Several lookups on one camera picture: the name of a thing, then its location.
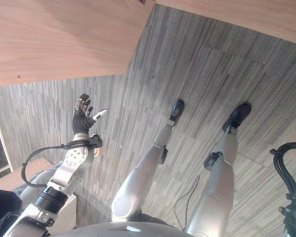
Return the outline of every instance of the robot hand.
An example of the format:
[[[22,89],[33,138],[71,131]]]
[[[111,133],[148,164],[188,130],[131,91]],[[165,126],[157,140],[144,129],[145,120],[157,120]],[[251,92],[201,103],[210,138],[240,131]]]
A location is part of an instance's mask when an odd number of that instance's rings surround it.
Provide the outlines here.
[[[89,129],[92,127],[95,122],[103,117],[108,110],[104,109],[98,112],[96,115],[90,117],[90,113],[93,110],[93,107],[89,107],[91,101],[88,100],[89,96],[83,93],[74,107],[74,114],[72,119],[72,127],[74,134],[89,134]]]

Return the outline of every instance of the robot leg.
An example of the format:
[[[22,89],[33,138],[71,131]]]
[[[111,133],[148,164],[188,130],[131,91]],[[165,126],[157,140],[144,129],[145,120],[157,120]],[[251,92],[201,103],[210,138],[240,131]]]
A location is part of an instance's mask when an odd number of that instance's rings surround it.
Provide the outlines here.
[[[183,101],[177,101],[173,107],[168,124],[166,124],[157,137],[152,147],[144,158],[130,172],[120,189],[118,190],[112,205],[111,218],[113,222],[134,221],[141,211],[158,164],[163,163],[166,155],[166,144],[172,133],[172,127],[182,114]]]

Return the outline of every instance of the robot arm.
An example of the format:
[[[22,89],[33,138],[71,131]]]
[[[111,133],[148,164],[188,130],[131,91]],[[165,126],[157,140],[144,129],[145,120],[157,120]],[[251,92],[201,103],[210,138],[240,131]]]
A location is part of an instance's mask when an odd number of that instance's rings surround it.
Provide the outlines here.
[[[87,99],[88,95],[83,94],[75,105],[72,122],[74,139],[64,146],[68,150],[64,162],[47,183],[46,189],[34,204],[24,210],[4,237],[41,237],[47,234],[46,227],[54,224],[58,212],[83,179],[95,153],[102,146],[99,136],[89,137],[89,128],[107,113],[107,110],[102,110],[89,117],[92,107],[87,109],[91,103]]]

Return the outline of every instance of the wire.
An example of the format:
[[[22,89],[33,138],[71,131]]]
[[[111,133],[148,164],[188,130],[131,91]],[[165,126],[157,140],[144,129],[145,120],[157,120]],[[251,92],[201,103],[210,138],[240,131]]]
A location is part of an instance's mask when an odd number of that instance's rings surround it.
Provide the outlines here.
[[[38,153],[42,152],[42,151],[45,151],[45,150],[49,150],[49,149],[66,149],[66,147],[64,145],[60,145],[60,146],[54,146],[54,147],[44,147],[44,148],[40,148],[36,151],[34,151],[33,153],[31,153],[29,155],[29,157],[27,157],[26,161],[22,164],[22,170],[21,170],[21,177],[23,179],[23,181],[28,185],[28,186],[31,186],[31,187],[34,187],[34,188],[40,188],[40,187],[46,187],[47,184],[33,184],[31,182],[29,182],[26,178],[26,175],[25,175],[25,169],[26,169],[26,166],[28,165],[28,162],[35,156],[37,155]]]
[[[286,152],[291,149],[296,149],[296,142],[286,143],[279,147],[276,151],[272,149],[270,152],[274,154],[273,163],[277,173],[280,175],[282,180],[284,181],[290,195],[293,199],[296,197],[296,182],[294,178],[291,176],[289,171],[286,169],[283,156]]]
[[[2,231],[3,226],[5,225],[5,222],[7,221],[7,219],[9,219],[12,216],[16,216],[19,217],[20,216],[20,212],[19,211],[12,211],[12,212],[8,212],[7,214],[5,214],[1,219],[0,219],[0,234]]]
[[[189,203],[189,201],[190,201],[190,199],[191,199],[191,197],[192,197],[192,195],[193,195],[193,193],[194,193],[194,191],[195,191],[195,189],[196,189],[196,187],[197,187],[197,185],[198,185],[199,178],[200,178],[200,176],[198,175],[198,176],[196,177],[196,179],[195,179],[193,185],[192,185],[191,188],[188,190],[188,192],[185,193],[183,196],[181,196],[181,197],[176,201],[176,203],[174,204],[174,207],[173,207],[174,214],[175,214],[176,219],[177,219],[177,221],[178,221],[178,223],[179,223],[179,225],[180,225],[180,227],[181,227],[182,230],[184,230],[184,229],[186,228],[188,203]],[[181,199],[183,199],[186,195],[188,195],[190,192],[191,192],[191,194],[190,194],[190,196],[188,197],[188,200],[187,200],[187,203],[186,203],[186,209],[185,209],[185,226],[182,227],[182,224],[181,224],[181,222],[180,222],[180,220],[179,220],[179,218],[178,218],[177,212],[176,212],[176,206],[177,206],[178,202],[179,202]]]

